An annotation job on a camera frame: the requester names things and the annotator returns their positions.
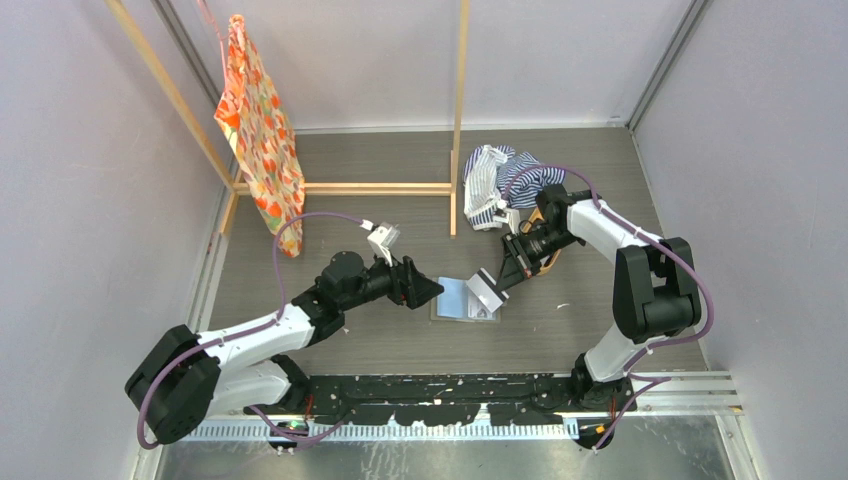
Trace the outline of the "yellow oval tray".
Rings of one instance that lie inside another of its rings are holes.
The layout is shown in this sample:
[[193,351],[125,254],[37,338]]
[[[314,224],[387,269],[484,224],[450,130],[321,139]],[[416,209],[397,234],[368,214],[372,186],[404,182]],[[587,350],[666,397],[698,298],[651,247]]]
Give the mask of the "yellow oval tray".
[[[521,233],[529,233],[537,224],[540,224],[543,220],[544,218],[540,210],[538,208],[534,208],[530,216],[520,222],[519,231]],[[540,260],[539,275],[546,275],[552,269],[560,254],[561,251],[557,250],[553,254],[542,258]]]

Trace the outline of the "clear grey card holder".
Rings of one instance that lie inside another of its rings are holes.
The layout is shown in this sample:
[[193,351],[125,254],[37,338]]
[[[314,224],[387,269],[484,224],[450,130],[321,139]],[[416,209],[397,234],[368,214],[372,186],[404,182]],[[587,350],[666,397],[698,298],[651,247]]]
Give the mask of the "clear grey card holder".
[[465,281],[449,277],[438,277],[437,282],[444,287],[444,292],[430,302],[430,318],[432,320],[487,324],[495,324],[501,321],[500,312],[497,312],[498,320],[494,322],[469,321],[466,318],[469,291],[465,285]]

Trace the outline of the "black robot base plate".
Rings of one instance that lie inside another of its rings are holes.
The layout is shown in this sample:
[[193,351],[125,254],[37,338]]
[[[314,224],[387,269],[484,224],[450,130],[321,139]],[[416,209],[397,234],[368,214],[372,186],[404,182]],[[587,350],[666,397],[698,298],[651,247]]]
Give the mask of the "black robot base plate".
[[307,415],[327,425],[427,427],[468,425],[487,417],[493,426],[553,425],[566,413],[611,420],[631,409],[632,383],[618,380],[583,390],[567,376],[530,374],[314,375],[271,405],[267,415]]

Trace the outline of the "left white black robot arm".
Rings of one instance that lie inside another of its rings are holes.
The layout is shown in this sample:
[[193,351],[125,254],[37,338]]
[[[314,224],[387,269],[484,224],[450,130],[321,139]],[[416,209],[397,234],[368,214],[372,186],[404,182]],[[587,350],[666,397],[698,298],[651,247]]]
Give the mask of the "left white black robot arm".
[[335,254],[314,283],[279,310],[220,330],[167,330],[130,375],[124,391],[138,410],[137,440],[152,450],[174,443],[209,415],[273,405],[298,412],[306,377],[287,353],[328,339],[347,311],[381,298],[411,310],[442,294],[413,260]]

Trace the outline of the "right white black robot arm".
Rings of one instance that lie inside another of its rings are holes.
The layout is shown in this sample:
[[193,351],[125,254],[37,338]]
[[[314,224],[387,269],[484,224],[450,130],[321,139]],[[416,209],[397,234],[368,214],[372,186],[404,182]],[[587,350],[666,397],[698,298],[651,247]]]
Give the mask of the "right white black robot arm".
[[531,218],[502,236],[503,260],[480,300],[502,306],[510,288],[546,273],[572,244],[589,245],[614,267],[613,324],[598,344],[578,356],[564,398],[596,410],[623,398],[627,373],[640,352],[669,340],[701,319],[691,245],[641,230],[594,198],[591,191],[548,186]]

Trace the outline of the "silver VIP card front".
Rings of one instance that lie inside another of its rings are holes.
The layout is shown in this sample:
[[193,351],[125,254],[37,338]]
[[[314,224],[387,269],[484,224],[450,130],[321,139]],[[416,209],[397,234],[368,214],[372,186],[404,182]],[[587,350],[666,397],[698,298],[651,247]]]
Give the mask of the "silver VIP card front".
[[494,322],[498,320],[498,314],[489,311],[477,298],[469,297],[466,305],[466,318],[475,322]]

